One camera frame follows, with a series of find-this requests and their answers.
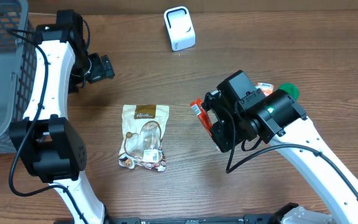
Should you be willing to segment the red snack stick packet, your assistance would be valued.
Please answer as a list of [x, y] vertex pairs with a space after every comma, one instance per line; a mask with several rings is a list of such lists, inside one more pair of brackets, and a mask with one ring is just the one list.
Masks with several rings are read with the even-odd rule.
[[207, 131], [207, 133], [212, 136], [210, 129], [212, 128], [211, 120], [208, 116], [208, 113], [205, 111], [205, 109], [202, 107], [202, 100], [198, 98], [197, 100], [193, 101], [190, 104], [190, 108], [195, 112], [198, 119], [201, 121], [201, 124]]

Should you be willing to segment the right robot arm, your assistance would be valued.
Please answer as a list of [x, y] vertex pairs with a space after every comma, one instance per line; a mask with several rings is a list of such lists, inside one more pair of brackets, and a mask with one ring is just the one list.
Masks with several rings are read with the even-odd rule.
[[266, 95], [239, 70], [191, 107], [221, 152], [234, 154], [237, 145], [256, 141], [249, 156], [236, 164], [228, 160], [226, 173], [277, 151], [329, 209], [324, 214], [288, 203], [271, 214], [268, 223], [358, 223], [358, 179], [324, 142], [297, 102], [296, 91], [287, 84]]

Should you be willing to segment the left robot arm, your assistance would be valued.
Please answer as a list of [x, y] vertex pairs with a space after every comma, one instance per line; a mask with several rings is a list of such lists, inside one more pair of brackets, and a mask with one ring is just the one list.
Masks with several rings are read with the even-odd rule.
[[71, 223], [112, 223], [104, 203], [86, 176], [84, 141], [68, 120], [68, 94], [86, 83], [113, 78], [107, 55], [89, 54], [89, 26], [72, 9], [57, 11], [53, 24], [8, 33], [35, 47], [36, 69], [29, 105], [21, 121], [10, 124], [9, 137], [17, 150], [9, 173], [9, 187], [20, 197], [50, 189], [61, 196]]

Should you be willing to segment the orange tissue packet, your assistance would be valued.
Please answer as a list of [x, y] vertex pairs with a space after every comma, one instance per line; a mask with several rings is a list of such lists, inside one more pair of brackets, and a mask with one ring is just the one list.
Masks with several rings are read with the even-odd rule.
[[274, 91], [274, 86], [270, 83], [261, 83], [258, 82], [255, 86], [256, 88], [260, 88], [265, 96], [269, 96]]

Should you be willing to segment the dried food snack bag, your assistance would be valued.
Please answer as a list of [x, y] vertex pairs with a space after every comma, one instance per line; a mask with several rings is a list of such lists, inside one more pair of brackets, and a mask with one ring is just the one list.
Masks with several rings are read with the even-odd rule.
[[167, 105], [124, 105], [122, 108], [123, 141], [118, 163], [163, 172], [166, 158], [162, 142], [170, 108]]

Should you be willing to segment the green lid glass jar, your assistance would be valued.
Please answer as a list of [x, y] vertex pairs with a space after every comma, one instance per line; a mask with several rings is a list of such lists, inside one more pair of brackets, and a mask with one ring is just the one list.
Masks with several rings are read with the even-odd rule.
[[279, 89], [286, 91], [294, 100], [299, 98], [299, 89], [292, 83], [284, 83], [279, 86]]

